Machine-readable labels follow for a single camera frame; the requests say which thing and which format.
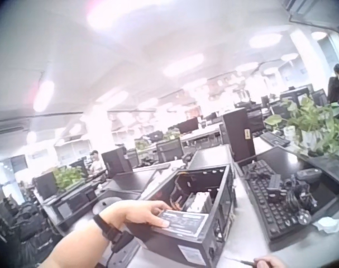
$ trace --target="hand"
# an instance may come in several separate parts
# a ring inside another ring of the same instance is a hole
[[[284,263],[275,256],[265,256],[254,259],[257,268],[286,268]]]
[[[165,228],[168,227],[169,222],[157,217],[164,209],[171,208],[163,201],[124,200],[106,208],[100,216],[118,229],[124,222],[148,223]]]

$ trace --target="black keyboard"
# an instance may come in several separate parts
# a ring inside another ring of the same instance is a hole
[[[272,146],[282,146],[282,147],[287,147],[290,144],[289,140],[286,140],[276,134],[273,134],[272,132],[265,132],[260,136],[261,139],[264,141],[268,142]]]
[[[273,176],[276,173],[264,160],[248,164],[242,167],[242,171],[255,197],[269,240],[277,240],[290,232],[304,228],[299,224],[297,214],[289,210],[285,200],[270,201],[268,188],[272,187],[273,180],[274,184],[277,184],[276,180],[279,177]]]

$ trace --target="cable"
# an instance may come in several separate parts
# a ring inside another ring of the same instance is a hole
[[[111,261],[111,258],[113,257],[113,255],[114,255],[114,252],[112,251],[111,255],[109,256],[109,258],[108,258],[108,260],[106,262],[106,266],[105,266],[106,268],[108,267],[109,261]]]

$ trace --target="white ceiling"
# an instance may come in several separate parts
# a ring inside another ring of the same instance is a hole
[[[109,90],[126,90],[118,109],[135,109],[192,80],[210,78],[251,61],[294,52],[288,15],[278,0],[172,0],[132,12],[95,31],[87,22],[94,1],[9,1],[0,10],[0,119],[36,115],[32,103],[43,79],[55,83],[44,113],[83,112]],[[276,47],[252,49],[249,39],[267,32],[285,36]],[[197,53],[204,63],[167,78],[170,63]],[[160,100],[188,102],[170,95]],[[79,116],[31,119],[35,131],[65,127]]]

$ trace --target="screwdriver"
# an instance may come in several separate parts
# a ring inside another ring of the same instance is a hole
[[[228,257],[225,257],[229,260],[232,260],[232,261],[237,261],[237,262],[240,262],[241,264],[245,264],[247,266],[251,266],[251,267],[256,267],[256,263],[252,262],[252,261],[241,261],[241,260],[237,260],[237,259],[232,259],[232,258],[228,258]]]

